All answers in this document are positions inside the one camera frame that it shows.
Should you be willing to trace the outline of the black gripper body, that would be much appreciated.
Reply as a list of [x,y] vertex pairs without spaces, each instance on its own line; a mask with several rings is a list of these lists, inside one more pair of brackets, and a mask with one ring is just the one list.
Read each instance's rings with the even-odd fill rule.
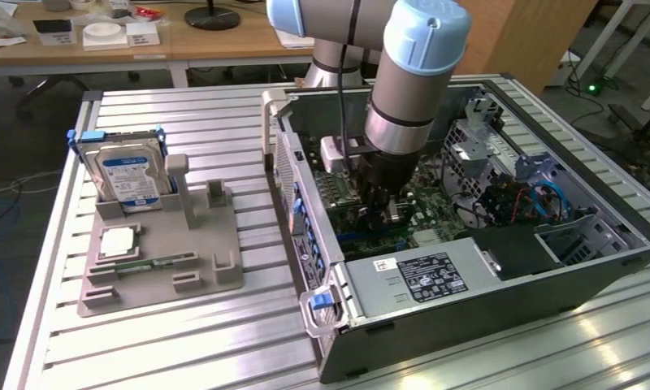
[[357,164],[357,191],[362,198],[385,191],[397,196],[410,182],[420,160],[420,152],[389,154],[374,151],[360,155]]

